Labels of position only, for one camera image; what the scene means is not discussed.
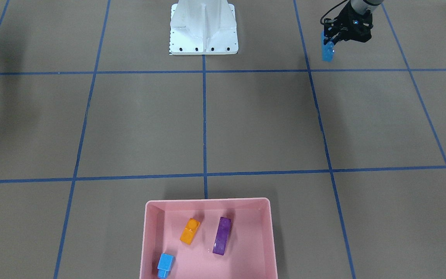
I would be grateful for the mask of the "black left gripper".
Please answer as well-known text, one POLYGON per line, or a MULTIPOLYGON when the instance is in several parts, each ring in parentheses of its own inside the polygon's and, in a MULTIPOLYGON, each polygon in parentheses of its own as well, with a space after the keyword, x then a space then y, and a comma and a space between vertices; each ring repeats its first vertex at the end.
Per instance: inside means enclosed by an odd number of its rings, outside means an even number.
POLYGON ((339 41, 353 40, 366 43, 372 38, 374 7, 368 4, 346 4, 338 16, 331 19, 326 16, 337 7, 328 10, 322 16, 322 26, 325 35, 336 44, 339 41))

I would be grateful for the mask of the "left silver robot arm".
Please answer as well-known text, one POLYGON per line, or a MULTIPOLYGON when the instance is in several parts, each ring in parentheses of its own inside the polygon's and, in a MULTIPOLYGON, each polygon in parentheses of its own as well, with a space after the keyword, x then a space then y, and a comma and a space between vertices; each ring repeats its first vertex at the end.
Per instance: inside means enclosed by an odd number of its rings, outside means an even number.
POLYGON ((373 12, 382 3, 382 0, 343 0, 329 9, 320 19, 322 44, 368 42, 372 38, 373 12))

